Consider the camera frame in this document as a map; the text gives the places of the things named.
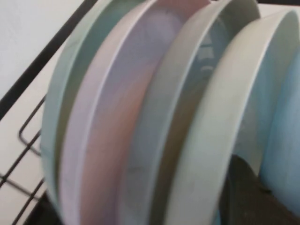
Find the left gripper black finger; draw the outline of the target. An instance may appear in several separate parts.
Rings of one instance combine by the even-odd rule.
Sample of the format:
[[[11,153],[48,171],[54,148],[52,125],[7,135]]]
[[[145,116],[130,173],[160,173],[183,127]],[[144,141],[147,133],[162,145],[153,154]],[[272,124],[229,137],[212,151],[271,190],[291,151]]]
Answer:
[[[268,198],[272,197],[248,163],[233,155],[219,200],[221,225],[266,225]]]

